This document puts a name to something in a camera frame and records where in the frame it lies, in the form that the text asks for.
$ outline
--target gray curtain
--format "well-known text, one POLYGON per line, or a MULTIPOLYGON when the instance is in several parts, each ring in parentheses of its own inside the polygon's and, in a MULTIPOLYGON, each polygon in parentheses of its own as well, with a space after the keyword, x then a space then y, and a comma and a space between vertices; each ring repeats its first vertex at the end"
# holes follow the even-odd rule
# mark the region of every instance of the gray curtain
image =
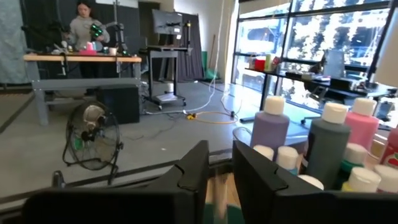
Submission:
POLYGON ((21 31, 19 1, 0 0, 0 83, 28 83, 23 61, 25 37, 21 31))

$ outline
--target computer monitor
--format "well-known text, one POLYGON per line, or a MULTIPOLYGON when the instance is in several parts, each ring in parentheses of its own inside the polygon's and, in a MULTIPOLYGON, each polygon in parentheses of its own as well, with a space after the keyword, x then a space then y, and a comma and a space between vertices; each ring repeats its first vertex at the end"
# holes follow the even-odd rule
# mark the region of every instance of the computer monitor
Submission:
POLYGON ((182 35, 182 15, 153 9, 154 32, 156 34, 182 35))

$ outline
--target floor fan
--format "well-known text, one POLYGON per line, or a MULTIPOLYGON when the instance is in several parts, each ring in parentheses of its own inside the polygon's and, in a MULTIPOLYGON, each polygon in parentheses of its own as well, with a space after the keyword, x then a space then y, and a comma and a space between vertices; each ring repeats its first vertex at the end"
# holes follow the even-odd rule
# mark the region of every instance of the floor fan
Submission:
MULTIPOLYGON (((87 101, 77 106, 68 118, 66 139, 62 160, 67 166, 78 164, 88 170, 111 166, 108 185, 112 184, 119 169, 116 163, 123 143, 120 141, 118 122, 105 105, 87 101), (67 151, 73 162, 66 161, 67 151)), ((55 174, 52 185, 63 180, 60 171, 55 174)))

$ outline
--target woman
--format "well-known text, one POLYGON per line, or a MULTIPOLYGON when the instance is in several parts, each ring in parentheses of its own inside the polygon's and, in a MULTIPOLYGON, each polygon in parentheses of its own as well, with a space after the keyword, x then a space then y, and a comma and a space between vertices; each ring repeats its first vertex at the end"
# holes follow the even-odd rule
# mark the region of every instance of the woman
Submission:
MULTIPOLYGON (((91 4, 88 1, 77 2, 77 17, 70 23, 70 33, 66 38, 70 45, 74 45, 77 50, 84 49, 87 42, 95 41, 96 49, 102 49, 102 42, 109 42, 109 34, 106 29, 103 29, 103 35, 98 36, 95 40, 90 33, 92 24, 100 26, 100 21, 93 17, 91 4)), ((100 63, 98 62, 80 62, 80 73, 83 78, 98 78, 100 77, 100 63)), ((87 90, 86 94, 93 94, 93 90, 87 90)))

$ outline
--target yellow cable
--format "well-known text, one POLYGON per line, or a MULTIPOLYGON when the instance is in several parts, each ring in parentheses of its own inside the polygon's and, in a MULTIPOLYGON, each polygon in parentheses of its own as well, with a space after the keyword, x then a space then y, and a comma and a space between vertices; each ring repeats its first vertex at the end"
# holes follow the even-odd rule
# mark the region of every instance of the yellow cable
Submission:
POLYGON ((197 114, 188 114, 187 115, 187 119, 199 121, 199 122, 202 122, 202 123, 208 123, 208 124, 234 124, 234 123, 238 122, 238 118, 236 116, 234 117, 233 121, 207 121, 207 120, 204 120, 204 119, 198 119, 199 115, 201 115, 201 114, 222 114, 222 115, 226 115, 228 117, 231 117, 230 114, 223 113, 223 112, 204 111, 204 112, 199 112, 197 114))

